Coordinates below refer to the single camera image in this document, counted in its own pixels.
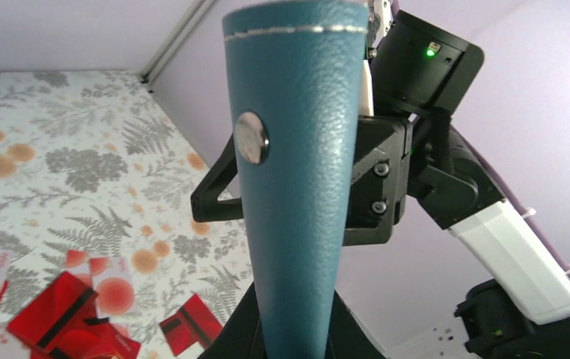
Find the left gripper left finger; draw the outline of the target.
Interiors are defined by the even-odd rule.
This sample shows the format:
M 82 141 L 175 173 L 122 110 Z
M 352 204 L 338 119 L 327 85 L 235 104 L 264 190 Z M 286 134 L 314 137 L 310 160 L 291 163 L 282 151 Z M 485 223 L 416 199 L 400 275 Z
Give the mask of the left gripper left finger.
M 205 359 L 263 359 L 266 357 L 254 283 L 205 350 Z

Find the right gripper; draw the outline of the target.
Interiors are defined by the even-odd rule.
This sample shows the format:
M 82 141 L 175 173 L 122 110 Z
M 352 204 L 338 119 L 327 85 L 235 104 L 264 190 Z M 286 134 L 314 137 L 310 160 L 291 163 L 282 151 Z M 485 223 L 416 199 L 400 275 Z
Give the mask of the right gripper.
M 343 244 L 387 242 L 405 211 L 412 125 L 401 117 L 358 119 Z

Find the teal leather card holder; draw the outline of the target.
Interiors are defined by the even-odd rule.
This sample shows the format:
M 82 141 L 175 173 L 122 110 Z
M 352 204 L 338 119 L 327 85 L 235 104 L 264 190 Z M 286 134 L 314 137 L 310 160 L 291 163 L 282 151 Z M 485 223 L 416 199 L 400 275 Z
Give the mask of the teal leather card holder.
M 323 358 L 343 245 L 368 8 L 271 1 L 223 18 L 266 354 Z

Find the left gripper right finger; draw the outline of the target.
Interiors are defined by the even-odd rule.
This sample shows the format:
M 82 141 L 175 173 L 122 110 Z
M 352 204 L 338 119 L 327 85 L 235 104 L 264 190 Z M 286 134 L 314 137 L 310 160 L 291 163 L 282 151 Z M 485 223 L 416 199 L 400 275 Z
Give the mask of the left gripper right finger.
M 349 308 L 337 292 L 331 310 L 328 331 L 327 358 L 334 359 L 385 359 L 366 336 Z

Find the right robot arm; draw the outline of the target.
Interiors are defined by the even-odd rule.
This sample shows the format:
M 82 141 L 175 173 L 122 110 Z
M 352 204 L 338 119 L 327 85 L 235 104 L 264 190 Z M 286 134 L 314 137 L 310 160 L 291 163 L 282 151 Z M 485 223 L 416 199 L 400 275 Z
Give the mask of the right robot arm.
M 414 15 L 367 45 L 366 6 L 274 1 L 222 19 L 233 132 L 191 195 L 245 222 L 253 283 L 204 358 L 380 358 L 335 291 L 413 197 L 491 274 L 454 313 L 481 358 L 570 358 L 570 274 L 451 125 L 484 61 Z

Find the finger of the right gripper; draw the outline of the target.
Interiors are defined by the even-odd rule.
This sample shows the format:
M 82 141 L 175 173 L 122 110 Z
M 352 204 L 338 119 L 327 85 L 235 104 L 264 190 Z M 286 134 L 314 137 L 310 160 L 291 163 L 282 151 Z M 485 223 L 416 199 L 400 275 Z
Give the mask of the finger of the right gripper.
M 234 221 L 244 218 L 242 199 L 219 200 L 219 195 L 238 174 L 231 135 L 221 155 L 191 194 L 192 217 L 196 222 Z

